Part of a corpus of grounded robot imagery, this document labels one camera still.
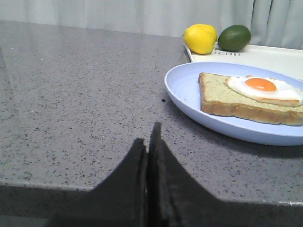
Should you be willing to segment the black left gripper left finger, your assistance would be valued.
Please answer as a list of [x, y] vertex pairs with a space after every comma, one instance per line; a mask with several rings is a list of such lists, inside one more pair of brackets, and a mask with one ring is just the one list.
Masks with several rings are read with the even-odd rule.
[[54, 213], [49, 227], [143, 227], [147, 152], [135, 139], [118, 167], [95, 189]]

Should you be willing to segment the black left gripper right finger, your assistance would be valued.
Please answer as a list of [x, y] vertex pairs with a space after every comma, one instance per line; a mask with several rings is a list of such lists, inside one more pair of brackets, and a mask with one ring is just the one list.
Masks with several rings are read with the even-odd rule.
[[224, 201], [201, 186], [161, 138], [151, 133], [147, 165], [150, 227], [301, 227], [302, 205]]

